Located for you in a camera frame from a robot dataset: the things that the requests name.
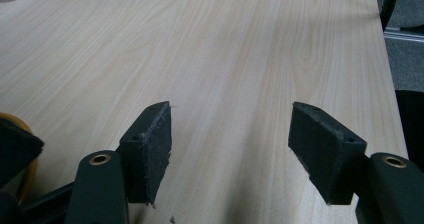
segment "floor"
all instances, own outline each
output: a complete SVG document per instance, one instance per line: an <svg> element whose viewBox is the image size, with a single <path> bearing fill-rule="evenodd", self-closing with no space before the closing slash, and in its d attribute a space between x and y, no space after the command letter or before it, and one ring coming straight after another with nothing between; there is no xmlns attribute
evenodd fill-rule
<svg viewBox="0 0 424 224"><path fill-rule="evenodd" d="M397 0L388 27L424 24L423 4L424 0ZM395 89L424 92L424 43L386 38L386 46Z"/></svg>

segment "gray carpet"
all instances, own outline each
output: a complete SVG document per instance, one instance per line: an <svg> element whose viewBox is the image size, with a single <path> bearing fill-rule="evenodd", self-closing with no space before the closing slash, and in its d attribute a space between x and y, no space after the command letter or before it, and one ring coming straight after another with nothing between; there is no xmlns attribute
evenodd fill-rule
<svg viewBox="0 0 424 224"><path fill-rule="evenodd" d="M397 0L388 27L424 24L423 5L424 0ZM386 47L395 89L424 92L424 43L386 39Z"/></svg>

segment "yellow curved object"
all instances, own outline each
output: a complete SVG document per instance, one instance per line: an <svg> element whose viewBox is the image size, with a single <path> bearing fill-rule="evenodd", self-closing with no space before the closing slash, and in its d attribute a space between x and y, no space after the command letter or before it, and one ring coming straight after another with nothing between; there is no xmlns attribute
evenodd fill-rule
<svg viewBox="0 0 424 224"><path fill-rule="evenodd" d="M8 120L8 121L12 122L13 124L17 125L19 128L33 134L31 129L29 128L29 126L25 122L23 122L21 119L15 117L13 115L0 112L0 119ZM34 159L28 165L28 171L27 171L25 177L23 178L21 185L19 187L19 191L18 191L18 194L17 194L19 204L23 203L28 198L28 194L31 190L32 183L34 182L36 170L37 170L37 159Z"/></svg>

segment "table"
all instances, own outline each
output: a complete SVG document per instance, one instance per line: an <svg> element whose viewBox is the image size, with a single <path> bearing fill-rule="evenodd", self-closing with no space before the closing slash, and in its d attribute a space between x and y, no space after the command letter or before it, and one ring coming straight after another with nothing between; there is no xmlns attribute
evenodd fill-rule
<svg viewBox="0 0 424 224"><path fill-rule="evenodd" d="M34 197L165 100L170 165L134 223L355 223L288 148L294 101L406 156L376 0L16 0L0 26L0 110L45 141Z"/></svg>

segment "wood grain surface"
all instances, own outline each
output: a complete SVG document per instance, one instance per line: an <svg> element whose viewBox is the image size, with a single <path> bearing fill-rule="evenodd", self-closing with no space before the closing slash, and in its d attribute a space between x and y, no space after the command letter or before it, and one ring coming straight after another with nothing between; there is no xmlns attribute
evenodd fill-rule
<svg viewBox="0 0 424 224"><path fill-rule="evenodd" d="M0 4L0 111L45 141L34 197L165 100L170 165L133 223L355 223L288 148L294 101L406 156L376 0Z"/></svg>

